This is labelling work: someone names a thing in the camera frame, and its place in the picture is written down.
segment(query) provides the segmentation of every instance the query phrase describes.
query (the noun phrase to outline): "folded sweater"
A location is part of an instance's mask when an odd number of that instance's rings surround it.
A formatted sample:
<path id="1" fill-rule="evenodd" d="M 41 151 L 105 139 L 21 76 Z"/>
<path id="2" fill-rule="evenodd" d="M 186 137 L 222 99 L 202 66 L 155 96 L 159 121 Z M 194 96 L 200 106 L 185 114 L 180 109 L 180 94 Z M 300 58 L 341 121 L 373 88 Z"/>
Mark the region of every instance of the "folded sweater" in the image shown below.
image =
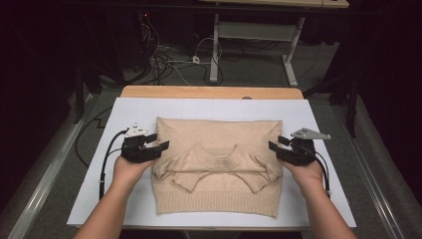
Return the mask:
<path id="1" fill-rule="evenodd" d="M 158 140 L 170 140 L 170 148 L 153 166 L 157 213 L 229 211 L 277 217 L 282 167 L 268 140 L 277 141 L 280 121 L 157 119 L 157 132 Z"/>

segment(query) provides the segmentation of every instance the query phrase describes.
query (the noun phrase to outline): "white table surface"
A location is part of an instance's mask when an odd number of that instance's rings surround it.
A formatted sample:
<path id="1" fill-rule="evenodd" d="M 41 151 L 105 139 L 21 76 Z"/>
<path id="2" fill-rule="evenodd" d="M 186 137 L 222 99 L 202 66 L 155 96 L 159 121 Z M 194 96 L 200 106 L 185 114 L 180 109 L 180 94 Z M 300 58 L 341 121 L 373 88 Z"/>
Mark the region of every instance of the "white table surface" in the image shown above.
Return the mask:
<path id="1" fill-rule="evenodd" d="M 134 122 L 155 132 L 156 117 L 187 120 L 282 120 L 282 135 L 307 127 L 319 131 L 307 100 L 210 100 L 210 99 L 116 99 L 105 131 L 98 145 L 79 195 L 75 201 L 68 225 L 81 226 L 99 201 L 99 180 L 106 149 L 111 139 Z M 111 150 L 121 147 L 123 136 Z M 316 151 L 329 168 L 331 200 L 349 227 L 355 221 L 341 188 L 337 174 L 323 140 L 315 140 Z M 105 191 L 112 178 L 112 167 L 119 152 L 112 154 L 105 169 Z M 242 230 L 303 230 L 309 229 L 305 201 L 291 173 L 284 169 L 283 189 L 279 215 L 231 212 L 183 212 L 157 214 L 151 186 L 151 172 L 147 170 L 129 197 L 123 227 L 155 229 L 242 229 Z"/>

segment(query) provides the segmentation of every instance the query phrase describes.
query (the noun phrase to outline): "tabletop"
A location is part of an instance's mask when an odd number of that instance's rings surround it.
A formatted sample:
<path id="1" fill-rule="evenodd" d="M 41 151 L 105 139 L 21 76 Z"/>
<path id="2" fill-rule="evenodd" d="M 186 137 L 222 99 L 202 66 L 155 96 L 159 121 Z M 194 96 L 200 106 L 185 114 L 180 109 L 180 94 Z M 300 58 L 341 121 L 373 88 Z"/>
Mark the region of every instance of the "tabletop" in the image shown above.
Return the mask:
<path id="1" fill-rule="evenodd" d="M 281 100 L 259 99 L 259 97 L 265 97 L 266 91 L 269 92 L 269 97 L 279 96 Z M 253 100 L 241 100 L 245 97 Z M 282 135 L 285 137 L 290 137 L 290 132 L 304 126 L 318 130 L 309 102 L 303 100 L 302 94 L 296 89 L 126 87 L 121 97 L 114 103 L 96 154 L 72 209 L 68 225 L 84 224 L 97 205 L 101 167 L 106 148 L 115 133 L 134 122 L 154 132 L 157 117 L 181 120 L 282 120 Z M 122 138 L 118 138 L 112 149 L 119 148 L 121 143 Z M 316 151 L 325 158 L 329 168 L 331 200 L 346 223 L 350 227 L 355 227 L 349 205 L 323 141 L 316 140 L 315 147 Z M 112 155 L 105 168 L 105 190 L 111 182 L 115 158 L 116 154 Z M 283 172 L 282 188 L 277 218 L 231 212 L 157 214 L 151 186 L 151 171 L 148 170 L 130 195 L 123 227 L 173 230 L 300 231 L 310 229 L 305 201 L 292 175 L 286 169 Z"/>

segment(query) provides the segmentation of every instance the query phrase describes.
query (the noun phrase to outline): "forearm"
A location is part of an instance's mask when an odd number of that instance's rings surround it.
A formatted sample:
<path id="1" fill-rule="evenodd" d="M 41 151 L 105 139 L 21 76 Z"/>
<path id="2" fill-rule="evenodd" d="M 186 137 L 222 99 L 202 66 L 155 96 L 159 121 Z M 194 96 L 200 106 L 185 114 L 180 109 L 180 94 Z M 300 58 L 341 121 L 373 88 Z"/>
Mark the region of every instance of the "forearm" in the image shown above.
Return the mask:
<path id="1" fill-rule="evenodd" d="M 130 190 L 111 187 L 75 238 L 118 238 Z"/>
<path id="2" fill-rule="evenodd" d="M 323 188 L 309 190 L 304 197 L 316 238 L 356 238 Z"/>

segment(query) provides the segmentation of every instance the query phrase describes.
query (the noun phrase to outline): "wooden board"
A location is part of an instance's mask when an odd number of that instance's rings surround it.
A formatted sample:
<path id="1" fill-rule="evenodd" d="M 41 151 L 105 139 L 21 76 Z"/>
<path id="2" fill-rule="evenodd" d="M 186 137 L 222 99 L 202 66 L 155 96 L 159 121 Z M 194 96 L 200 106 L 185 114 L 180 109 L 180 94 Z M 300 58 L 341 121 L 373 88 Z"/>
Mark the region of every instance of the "wooden board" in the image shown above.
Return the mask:
<path id="1" fill-rule="evenodd" d="M 302 100 L 294 88 L 127 86 L 123 98 Z"/>

